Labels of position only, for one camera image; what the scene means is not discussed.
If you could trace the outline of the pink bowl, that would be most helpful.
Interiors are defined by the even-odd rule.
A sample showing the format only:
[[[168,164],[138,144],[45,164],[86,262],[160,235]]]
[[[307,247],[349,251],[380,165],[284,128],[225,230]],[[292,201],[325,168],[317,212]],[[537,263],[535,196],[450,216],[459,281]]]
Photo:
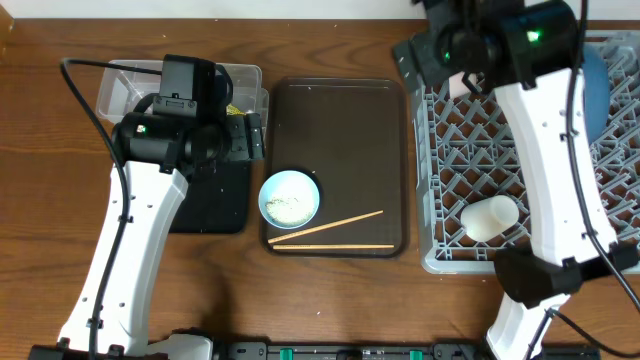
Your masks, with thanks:
[[[448,79],[449,95],[452,99],[469,93],[478,93],[477,76],[459,72]]]

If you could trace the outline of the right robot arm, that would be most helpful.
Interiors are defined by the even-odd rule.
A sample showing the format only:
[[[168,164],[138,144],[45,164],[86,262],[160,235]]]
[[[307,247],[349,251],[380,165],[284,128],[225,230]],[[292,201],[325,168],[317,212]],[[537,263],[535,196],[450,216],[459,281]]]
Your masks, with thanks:
[[[567,3],[424,7],[428,29],[393,50],[410,94],[421,262],[490,273],[503,289],[477,345],[433,355],[565,359],[542,346],[561,307],[639,266],[639,232],[620,218],[639,191],[639,128],[595,112],[608,85],[585,69],[584,23]]]

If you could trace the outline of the yellow snack wrapper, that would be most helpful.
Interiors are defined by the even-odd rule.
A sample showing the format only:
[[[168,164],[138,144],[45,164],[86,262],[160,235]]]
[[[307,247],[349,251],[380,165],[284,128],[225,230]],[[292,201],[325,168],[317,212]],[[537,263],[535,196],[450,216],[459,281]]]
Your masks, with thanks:
[[[245,112],[243,112],[242,110],[240,110],[239,108],[235,107],[232,104],[229,104],[226,106],[226,113],[228,115],[245,115]]]

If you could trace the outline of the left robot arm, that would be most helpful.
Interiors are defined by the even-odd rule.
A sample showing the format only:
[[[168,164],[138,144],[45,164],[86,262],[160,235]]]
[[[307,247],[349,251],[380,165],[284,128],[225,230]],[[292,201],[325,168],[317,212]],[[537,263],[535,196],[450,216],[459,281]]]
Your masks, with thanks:
[[[113,129],[118,160],[89,273],[56,344],[32,359],[216,359],[223,353],[193,329],[149,340],[159,264],[192,171],[263,156],[257,113],[213,119],[127,114]]]

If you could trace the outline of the white cup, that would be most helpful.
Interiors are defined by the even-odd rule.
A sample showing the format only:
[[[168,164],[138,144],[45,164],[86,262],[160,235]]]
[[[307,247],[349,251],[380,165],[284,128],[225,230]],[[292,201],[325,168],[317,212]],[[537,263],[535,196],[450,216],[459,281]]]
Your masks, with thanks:
[[[466,206],[460,221],[466,235],[475,242],[485,243],[515,225],[519,209],[514,200],[496,195]]]

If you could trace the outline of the light blue bowl with rice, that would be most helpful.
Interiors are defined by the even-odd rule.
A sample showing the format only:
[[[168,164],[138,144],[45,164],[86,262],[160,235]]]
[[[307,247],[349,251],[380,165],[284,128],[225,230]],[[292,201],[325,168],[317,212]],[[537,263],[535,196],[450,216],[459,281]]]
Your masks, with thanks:
[[[307,224],[320,206],[320,191],[307,174],[284,170],[269,176],[258,195],[263,219],[278,229],[292,230]]]

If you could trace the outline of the dark blue plate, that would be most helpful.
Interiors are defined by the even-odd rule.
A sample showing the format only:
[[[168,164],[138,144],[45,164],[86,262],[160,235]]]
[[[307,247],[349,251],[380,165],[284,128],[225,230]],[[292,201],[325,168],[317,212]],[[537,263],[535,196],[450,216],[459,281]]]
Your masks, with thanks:
[[[593,144],[605,131],[609,115],[608,68],[599,51],[591,46],[583,48],[585,79],[585,129],[588,142]]]

